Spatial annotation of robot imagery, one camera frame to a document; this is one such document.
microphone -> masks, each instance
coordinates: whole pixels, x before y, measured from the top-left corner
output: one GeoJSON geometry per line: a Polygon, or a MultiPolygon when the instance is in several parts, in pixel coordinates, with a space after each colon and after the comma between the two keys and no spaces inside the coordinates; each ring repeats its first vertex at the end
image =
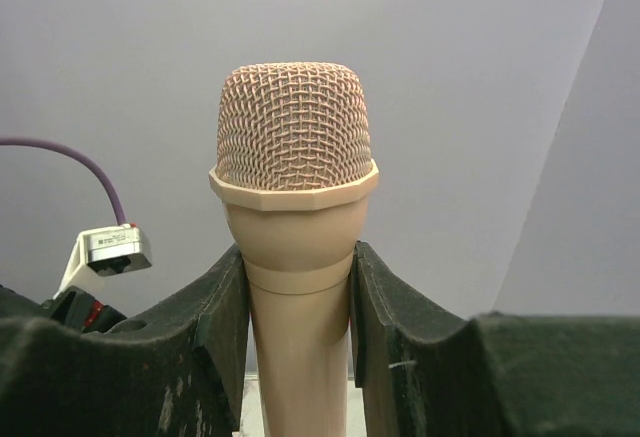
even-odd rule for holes
{"type": "Polygon", "coordinates": [[[240,67],[220,97],[222,200],[250,285],[265,434],[346,434],[348,275],[378,183],[357,75],[240,67]]]}

microphone grille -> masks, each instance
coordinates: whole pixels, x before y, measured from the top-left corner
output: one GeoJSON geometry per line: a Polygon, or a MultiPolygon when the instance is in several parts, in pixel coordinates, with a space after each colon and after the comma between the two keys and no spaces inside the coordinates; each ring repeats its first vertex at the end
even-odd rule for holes
{"type": "Polygon", "coordinates": [[[240,67],[220,97],[220,180],[256,190],[314,190],[372,170],[369,125],[357,75],[310,62],[240,67]]]}

beige microphone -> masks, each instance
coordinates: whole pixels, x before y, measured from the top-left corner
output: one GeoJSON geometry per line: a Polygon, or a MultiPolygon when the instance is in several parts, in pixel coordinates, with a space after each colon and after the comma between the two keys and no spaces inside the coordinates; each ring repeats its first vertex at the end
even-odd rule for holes
{"type": "Polygon", "coordinates": [[[346,434],[348,274],[378,183],[347,67],[241,67],[220,98],[211,188],[244,260],[265,434],[346,434]]]}

red light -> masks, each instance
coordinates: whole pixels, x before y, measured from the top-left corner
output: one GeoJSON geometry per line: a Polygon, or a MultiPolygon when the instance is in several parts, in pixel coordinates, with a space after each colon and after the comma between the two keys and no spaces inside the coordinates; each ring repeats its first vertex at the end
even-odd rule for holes
{"type": "Polygon", "coordinates": [[[93,321],[98,318],[98,314],[100,313],[103,307],[104,305],[102,305],[102,303],[98,302],[97,300],[93,303],[93,305],[91,306],[91,310],[89,311],[89,315],[87,316],[87,319],[84,321],[85,329],[89,327],[91,324],[93,324],[93,321]]]}

cable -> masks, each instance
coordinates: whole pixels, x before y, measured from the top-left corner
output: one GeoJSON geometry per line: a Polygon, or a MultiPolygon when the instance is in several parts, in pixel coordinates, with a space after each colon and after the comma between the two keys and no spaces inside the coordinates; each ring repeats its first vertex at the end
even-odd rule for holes
{"type": "Polygon", "coordinates": [[[42,139],[31,139],[28,137],[3,137],[0,136],[0,146],[10,145],[10,146],[18,146],[18,147],[34,147],[37,149],[50,150],[52,152],[56,152],[58,154],[66,155],[67,157],[71,157],[73,160],[80,162],[87,169],[89,169],[93,175],[95,175],[102,187],[107,192],[107,196],[109,197],[109,201],[111,202],[111,207],[113,208],[113,213],[116,216],[116,221],[118,225],[125,224],[127,219],[124,216],[124,210],[122,208],[122,204],[120,203],[120,199],[118,198],[118,193],[116,192],[115,187],[107,177],[107,174],[98,167],[93,160],[87,157],[84,154],[81,154],[77,150],[73,150],[66,145],[57,144],[55,142],[51,142],[48,140],[42,139]]]}

